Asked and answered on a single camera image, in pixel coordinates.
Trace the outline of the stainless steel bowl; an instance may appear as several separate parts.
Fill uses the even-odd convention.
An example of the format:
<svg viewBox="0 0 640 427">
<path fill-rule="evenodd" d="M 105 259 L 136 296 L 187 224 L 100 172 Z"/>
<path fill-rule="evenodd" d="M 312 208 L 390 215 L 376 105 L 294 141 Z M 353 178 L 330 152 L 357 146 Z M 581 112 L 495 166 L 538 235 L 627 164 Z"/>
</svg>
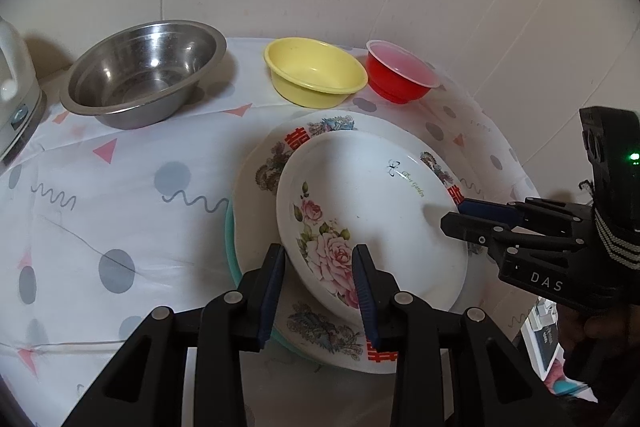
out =
<svg viewBox="0 0 640 427">
<path fill-rule="evenodd" d="M 156 124 L 186 104 L 220 64 L 227 41 L 192 20 L 164 20 L 119 31 L 88 49 L 60 88 L 70 113 L 120 130 Z"/>
</svg>

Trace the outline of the white dragon pattern plate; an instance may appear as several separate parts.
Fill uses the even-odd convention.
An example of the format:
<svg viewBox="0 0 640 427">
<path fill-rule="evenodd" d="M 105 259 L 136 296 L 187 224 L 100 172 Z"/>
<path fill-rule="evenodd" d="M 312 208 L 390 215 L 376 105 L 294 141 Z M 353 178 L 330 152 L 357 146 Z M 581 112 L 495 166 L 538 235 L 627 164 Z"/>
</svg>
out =
<svg viewBox="0 0 640 427">
<path fill-rule="evenodd" d="M 440 229 L 468 188 L 442 155 L 390 122 L 325 110 L 272 130 L 242 166 L 227 217 L 232 277 L 285 250 L 274 335 L 296 355 L 391 374 L 396 355 L 367 338 L 352 251 L 369 248 L 403 291 L 442 311 L 480 303 L 482 257 Z"/>
</svg>

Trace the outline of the white ceramic electric kettle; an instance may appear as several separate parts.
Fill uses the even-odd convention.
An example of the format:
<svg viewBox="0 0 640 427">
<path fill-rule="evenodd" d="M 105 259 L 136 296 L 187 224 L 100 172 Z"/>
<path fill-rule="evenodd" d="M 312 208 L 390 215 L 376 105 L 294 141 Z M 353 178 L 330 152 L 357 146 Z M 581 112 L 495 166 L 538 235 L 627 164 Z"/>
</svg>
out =
<svg viewBox="0 0 640 427">
<path fill-rule="evenodd" d="M 47 106 L 26 42 L 16 28 L 0 22 L 0 150 L 5 172 L 35 133 Z"/>
</svg>

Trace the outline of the yellow plastic bowl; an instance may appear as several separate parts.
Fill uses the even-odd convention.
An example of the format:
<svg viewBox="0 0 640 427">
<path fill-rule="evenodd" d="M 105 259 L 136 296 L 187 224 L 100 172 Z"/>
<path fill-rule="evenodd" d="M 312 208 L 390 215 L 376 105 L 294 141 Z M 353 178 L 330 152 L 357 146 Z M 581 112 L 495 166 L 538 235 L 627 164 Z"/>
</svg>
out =
<svg viewBox="0 0 640 427">
<path fill-rule="evenodd" d="M 311 38 L 286 37 L 264 49 L 272 87 L 295 105 L 329 109 L 368 83 L 364 66 L 346 51 Z"/>
</svg>

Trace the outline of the teal plastic plate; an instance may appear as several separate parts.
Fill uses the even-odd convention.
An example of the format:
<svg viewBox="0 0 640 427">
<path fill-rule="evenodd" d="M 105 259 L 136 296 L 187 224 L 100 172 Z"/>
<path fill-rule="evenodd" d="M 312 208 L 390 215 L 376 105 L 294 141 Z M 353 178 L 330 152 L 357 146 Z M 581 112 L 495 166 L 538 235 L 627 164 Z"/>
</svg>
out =
<svg viewBox="0 0 640 427">
<path fill-rule="evenodd" d="M 243 273 L 240 269 L 238 259 L 236 259 L 235 248 L 234 248 L 234 217 L 233 217 L 233 209 L 232 204 L 229 202 L 226 210 L 226 215 L 224 216 L 224 250 L 226 251 L 227 262 L 229 265 L 229 270 L 231 273 L 231 278 L 235 285 L 239 285 L 242 280 Z M 302 351 L 297 349 L 286 340 L 275 327 L 272 329 L 271 338 L 276 340 L 277 343 L 288 349 L 294 353 L 294 355 L 298 355 L 299 357 L 314 362 L 314 358 L 308 357 Z"/>
</svg>

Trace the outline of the white rose flower plate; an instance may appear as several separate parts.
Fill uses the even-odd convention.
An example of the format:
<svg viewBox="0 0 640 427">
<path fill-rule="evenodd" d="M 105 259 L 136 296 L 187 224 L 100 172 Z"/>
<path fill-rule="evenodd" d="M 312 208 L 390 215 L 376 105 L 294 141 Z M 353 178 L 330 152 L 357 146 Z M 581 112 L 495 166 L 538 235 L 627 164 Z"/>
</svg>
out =
<svg viewBox="0 0 640 427">
<path fill-rule="evenodd" d="M 305 287 L 331 313 L 360 323 L 352 251 L 404 291 L 447 311 L 468 271 L 464 244 L 440 229 L 456 208 L 456 179 L 436 171 L 420 140 L 338 130 L 311 139 L 286 163 L 277 189 L 280 239 Z"/>
</svg>

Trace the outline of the red plastic bowl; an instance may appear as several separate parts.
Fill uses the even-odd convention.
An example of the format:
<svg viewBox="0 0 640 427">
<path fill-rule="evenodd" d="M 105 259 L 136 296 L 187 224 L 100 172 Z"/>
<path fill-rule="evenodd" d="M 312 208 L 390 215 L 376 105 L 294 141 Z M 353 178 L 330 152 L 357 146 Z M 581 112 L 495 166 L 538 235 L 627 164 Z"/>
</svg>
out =
<svg viewBox="0 0 640 427">
<path fill-rule="evenodd" d="M 423 98 L 442 83 L 430 64 L 384 40 L 367 42 L 366 69 L 371 89 L 399 105 Z"/>
</svg>

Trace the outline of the patterned white tablecloth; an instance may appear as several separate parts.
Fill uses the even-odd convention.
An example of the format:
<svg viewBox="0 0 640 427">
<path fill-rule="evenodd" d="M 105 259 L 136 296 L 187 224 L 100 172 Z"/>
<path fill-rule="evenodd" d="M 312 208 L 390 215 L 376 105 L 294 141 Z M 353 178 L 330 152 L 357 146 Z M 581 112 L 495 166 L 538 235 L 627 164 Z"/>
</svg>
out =
<svg viewBox="0 0 640 427">
<path fill-rule="evenodd" d="M 234 286 L 224 210 L 236 174 L 274 127 L 310 114 L 272 89 L 268 42 L 228 38 L 194 102 L 138 130 L 66 112 L 64 72 L 43 80 L 46 117 L 1 176 L 1 377 L 35 426 L 61 426 L 153 308 L 199 308 Z M 466 194 L 539 195 L 497 126 L 447 78 L 404 106 L 366 88 L 341 108 L 414 134 Z M 274 339 L 242 363 L 250 425 L 388 425 L 393 375 L 317 365 Z"/>
</svg>

